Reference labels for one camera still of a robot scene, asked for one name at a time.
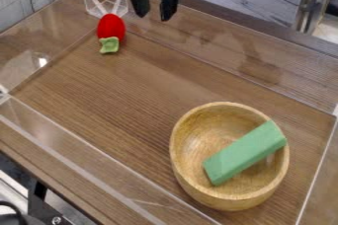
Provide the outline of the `clear acrylic corner bracket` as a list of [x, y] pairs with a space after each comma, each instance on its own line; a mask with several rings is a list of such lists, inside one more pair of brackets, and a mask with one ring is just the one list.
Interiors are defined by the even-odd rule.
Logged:
[[121, 18], [128, 13], [128, 0], [83, 0], [87, 13], [100, 19], [107, 14]]

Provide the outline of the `black table frame bracket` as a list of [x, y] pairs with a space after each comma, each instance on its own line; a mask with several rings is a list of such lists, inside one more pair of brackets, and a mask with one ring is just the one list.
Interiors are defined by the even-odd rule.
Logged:
[[73, 225], [47, 204], [47, 193], [40, 182], [25, 194], [20, 185], [0, 179], [0, 225]]

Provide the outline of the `metal table leg background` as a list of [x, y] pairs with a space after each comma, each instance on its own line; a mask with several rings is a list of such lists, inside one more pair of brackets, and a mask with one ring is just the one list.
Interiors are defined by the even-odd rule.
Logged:
[[312, 34], [324, 15], [330, 0], [300, 0], [292, 28], [304, 34]]

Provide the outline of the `clear acrylic tray walls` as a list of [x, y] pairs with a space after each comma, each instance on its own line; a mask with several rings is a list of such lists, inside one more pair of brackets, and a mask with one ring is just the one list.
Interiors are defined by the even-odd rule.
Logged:
[[[124, 23], [112, 54], [83, 0], [0, 34], [0, 153], [101, 225], [338, 225], [338, 48], [188, 7]], [[246, 210], [199, 203], [171, 167], [176, 122], [215, 102], [266, 114], [290, 151], [275, 193]]]

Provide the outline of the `red plush strawberry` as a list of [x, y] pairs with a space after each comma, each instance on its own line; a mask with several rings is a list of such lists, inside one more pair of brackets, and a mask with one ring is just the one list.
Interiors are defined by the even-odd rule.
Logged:
[[120, 42], [125, 36], [125, 24], [115, 14], [105, 14], [97, 23], [96, 36], [100, 42], [99, 52], [101, 54], [119, 51]]

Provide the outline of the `green rectangular block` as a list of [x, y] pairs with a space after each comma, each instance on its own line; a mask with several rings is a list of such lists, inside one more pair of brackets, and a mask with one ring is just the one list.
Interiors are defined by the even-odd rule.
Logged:
[[286, 137], [272, 120], [247, 132], [202, 162], [207, 178], [220, 186], [286, 146]]

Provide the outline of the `wooden bowl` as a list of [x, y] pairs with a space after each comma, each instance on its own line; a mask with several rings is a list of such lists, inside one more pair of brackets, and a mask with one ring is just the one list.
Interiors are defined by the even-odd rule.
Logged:
[[189, 110], [169, 135], [168, 153], [176, 181], [203, 205], [246, 210], [272, 196], [284, 178], [290, 151], [284, 146], [215, 186], [202, 162], [272, 119], [256, 109], [230, 102], [204, 104]]

